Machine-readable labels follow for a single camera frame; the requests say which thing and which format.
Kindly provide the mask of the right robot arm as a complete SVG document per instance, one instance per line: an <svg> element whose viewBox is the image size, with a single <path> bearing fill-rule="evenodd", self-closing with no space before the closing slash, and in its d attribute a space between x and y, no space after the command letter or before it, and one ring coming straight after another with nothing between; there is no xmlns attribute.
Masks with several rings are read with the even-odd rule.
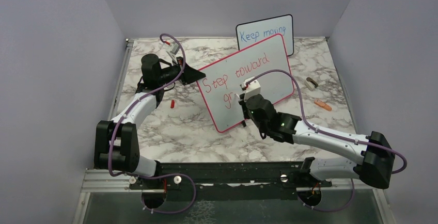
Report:
<svg viewBox="0 0 438 224"><path fill-rule="evenodd" d="M262 95L249 99L239 96L244 118L253 121L260 137L278 142L307 145L337 154L338 158L310 158L298 172L298 180L311 186L326 179L359 179L368 186L387 189L395 155L386 137L373 131L370 135L339 132L315 124L306 124L296 115L277 112Z"/></svg>

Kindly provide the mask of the red framed whiteboard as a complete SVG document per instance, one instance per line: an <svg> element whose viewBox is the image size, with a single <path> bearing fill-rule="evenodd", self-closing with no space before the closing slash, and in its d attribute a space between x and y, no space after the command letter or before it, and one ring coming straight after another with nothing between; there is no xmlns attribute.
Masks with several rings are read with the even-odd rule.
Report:
<svg viewBox="0 0 438 224"><path fill-rule="evenodd" d="M242 108L235 97L241 83L263 72L258 78L261 94L276 104L293 95L294 85L283 71L291 72L283 36L275 34L200 69L206 77L197 86L216 130L223 133L243 120Z"/></svg>

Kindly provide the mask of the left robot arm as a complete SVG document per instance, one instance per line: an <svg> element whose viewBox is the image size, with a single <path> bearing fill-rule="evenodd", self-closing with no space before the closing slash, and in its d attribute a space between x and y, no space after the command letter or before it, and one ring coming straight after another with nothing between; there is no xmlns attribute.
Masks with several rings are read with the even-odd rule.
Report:
<svg viewBox="0 0 438 224"><path fill-rule="evenodd" d="M94 166L107 169L114 176L132 173L143 176L150 188L162 183L162 174L156 170L157 162L143 157L139 151L137 129L161 103L165 87L179 81L189 85L206 77L176 57L166 68L166 63L156 54L141 58L142 77L137 84L133 101L110 121L102 120L96 127Z"/></svg>

